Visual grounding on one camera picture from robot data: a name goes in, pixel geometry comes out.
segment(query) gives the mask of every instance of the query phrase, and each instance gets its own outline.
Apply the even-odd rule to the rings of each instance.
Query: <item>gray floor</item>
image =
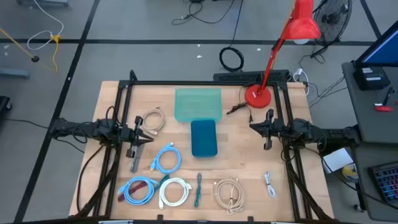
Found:
[[[219,24],[209,25],[190,21],[172,26],[172,19],[184,16],[188,4],[181,0],[101,0],[89,39],[230,39],[238,13],[236,1],[231,12]],[[367,0],[381,32],[397,20],[398,2]],[[65,39],[79,39],[93,0],[70,0],[70,7],[46,7],[49,13],[65,24]],[[230,1],[207,0],[202,18],[216,20]],[[236,39],[276,40],[290,9],[291,1],[245,1]],[[43,29],[59,30],[35,8],[18,6],[14,0],[0,3],[0,27],[15,38],[29,38]],[[351,20],[343,41],[374,41],[376,36],[368,22],[360,1],[353,4]],[[35,52],[43,62],[51,65],[55,45]],[[48,125],[60,91],[68,73],[76,44],[62,44],[57,61],[58,75],[30,62],[14,44],[0,44],[0,67],[13,67],[30,72],[29,80],[0,78],[0,95],[12,98],[14,109],[10,118],[28,119]],[[133,69],[140,80],[212,80],[217,72],[224,72],[218,52],[225,45],[117,45],[86,44],[76,68],[61,117],[71,121],[91,120],[103,80],[127,79]],[[245,56],[244,70],[263,70],[272,46],[235,45]],[[323,56],[326,63],[305,58],[302,62],[310,82],[320,90],[343,76],[341,64],[360,56],[367,47],[333,46]],[[275,69],[294,72],[302,55],[311,53],[311,46],[283,46]],[[236,56],[225,55],[227,63],[238,63]],[[313,89],[308,101],[315,98]],[[323,99],[311,109],[316,125],[339,128],[356,123],[348,92],[341,91]],[[23,191],[39,153],[45,130],[25,123],[5,122],[0,129],[0,223],[12,222]],[[82,154],[69,145],[52,141],[38,183],[30,201],[25,221],[63,218],[68,215],[75,189]],[[333,177],[327,177],[336,218],[346,222],[381,223],[371,221],[366,213],[355,212],[351,206],[358,202],[356,194]]]

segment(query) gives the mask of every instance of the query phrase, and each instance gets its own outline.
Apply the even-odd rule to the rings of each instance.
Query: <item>wooden tabletop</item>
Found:
[[[97,106],[94,113],[94,120],[104,118],[106,110],[114,105],[118,82],[103,82]],[[177,88],[220,88],[222,89],[223,117],[216,124],[218,154],[214,158],[197,159],[191,153],[190,124],[179,123],[174,118],[175,89]],[[307,98],[302,83],[289,83],[290,104],[295,118],[303,118],[311,121],[308,110]],[[159,192],[146,205],[133,206],[127,202],[118,202],[115,194],[111,218],[113,219],[140,219],[155,220],[157,215],[162,214],[164,220],[229,220],[246,221],[248,216],[253,216],[255,221],[294,221],[292,202],[290,199],[289,185],[285,163],[280,159],[281,143],[274,139],[273,147],[269,151],[263,150],[264,139],[258,133],[249,128],[249,110],[240,109],[233,114],[225,115],[232,106],[238,103],[240,86],[172,86],[172,85],[134,85],[129,109],[128,124],[134,127],[134,118],[143,115],[146,111],[157,106],[165,114],[165,126],[159,131],[155,141],[145,145],[138,171],[135,174],[130,172],[132,159],[125,157],[128,144],[123,144],[121,160],[118,171],[116,191],[135,175],[143,175],[156,181],[164,176],[159,171],[150,171],[149,167],[156,156],[168,142],[174,142],[174,146],[180,150],[182,164],[180,169],[171,174],[171,177],[180,177],[192,185],[193,190],[189,192],[187,201],[179,207],[165,205],[163,210],[159,209]],[[252,109],[254,123],[265,120],[268,109],[276,111],[275,99],[272,88],[272,101],[264,109]],[[280,91],[285,122],[287,115],[283,101],[283,93]],[[148,119],[148,123],[156,123],[155,116]],[[89,140],[86,145],[82,165],[99,148],[98,141]],[[302,163],[305,173],[307,189],[318,202],[319,206],[333,217],[328,189],[323,174],[320,158],[312,152],[302,150]],[[98,186],[101,172],[104,150],[102,150],[88,164],[82,179],[81,206],[92,196]],[[176,164],[175,154],[166,152],[160,163],[166,169]],[[265,171],[271,171],[271,184],[275,188],[278,197],[271,198],[266,189],[263,175]],[[198,208],[194,207],[195,192],[197,188],[197,174],[202,174],[201,200]],[[221,208],[213,194],[214,183],[220,179],[238,177],[245,194],[244,211],[228,215],[226,210]],[[221,198],[229,198],[229,190],[223,189]],[[134,198],[143,198],[147,188],[134,193]],[[182,196],[182,187],[178,184],[170,184],[166,190],[166,197],[169,201],[175,202]],[[103,202],[108,193],[103,195]],[[300,213],[302,217],[303,207],[301,195],[298,194]],[[76,213],[76,192],[70,209],[70,214]]]

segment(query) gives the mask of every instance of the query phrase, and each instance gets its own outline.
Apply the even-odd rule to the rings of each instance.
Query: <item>coiled blue cable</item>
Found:
[[[177,155],[177,165],[173,169],[164,169],[160,165],[159,160],[160,160],[160,157],[162,156],[163,153],[169,152],[169,151],[172,151],[172,152],[176,153],[176,155]],[[181,153],[180,153],[180,151],[178,149],[173,147],[173,143],[171,142],[171,143],[168,143],[165,147],[163,147],[163,149],[161,149],[157,153],[154,161],[152,162],[152,165],[150,165],[150,169],[154,170],[156,168],[157,170],[159,170],[159,172],[161,172],[163,174],[171,174],[171,173],[175,172],[176,170],[178,170],[178,168],[180,168],[180,165],[181,165]]]
[[[148,185],[148,193],[147,195],[141,199],[141,200],[136,200],[132,197],[130,197],[129,194],[129,189],[130,186],[137,181],[144,181],[145,183],[147,183]],[[154,196],[155,193],[155,189],[154,189],[154,184],[158,185],[158,183],[155,180],[152,180],[148,177],[143,177],[143,176],[137,176],[137,177],[133,177],[129,180],[129,182],[127,182],[125,185],[123,185],[119,190],[118,193],[121,194],[122,192],[124,192],[124,198],[126,199],[126,201],[131,204],[131,205],[144,205],[147,202],[149,202],[151,200],[151,198]]]

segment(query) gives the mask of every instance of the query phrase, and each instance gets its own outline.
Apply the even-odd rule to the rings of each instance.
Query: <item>white paper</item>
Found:
[[[323,159],[325,160],[326,164],[328,164],[329,168],[332,172],[347,166],[348,164],[352,164],[354,161],[349,156],[347,151],[342,148],[331,154],[324,156]],[[323,169],[326,171],[327,174],[330,174],[330,169],[325,165],[322,161]]]

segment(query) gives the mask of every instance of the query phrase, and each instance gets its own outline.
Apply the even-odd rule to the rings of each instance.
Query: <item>keyboard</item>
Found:
[[[264,71],[215,73],[213,75],[213,80],[222,82],[261,83],[263,76]],[[268,78],[270,82],[287,82],[288,80],[290,80],[290,73],[288,70],[273,70]]]
[[[385,202],[398,202],[398,162],[370,167],[369,174]]]

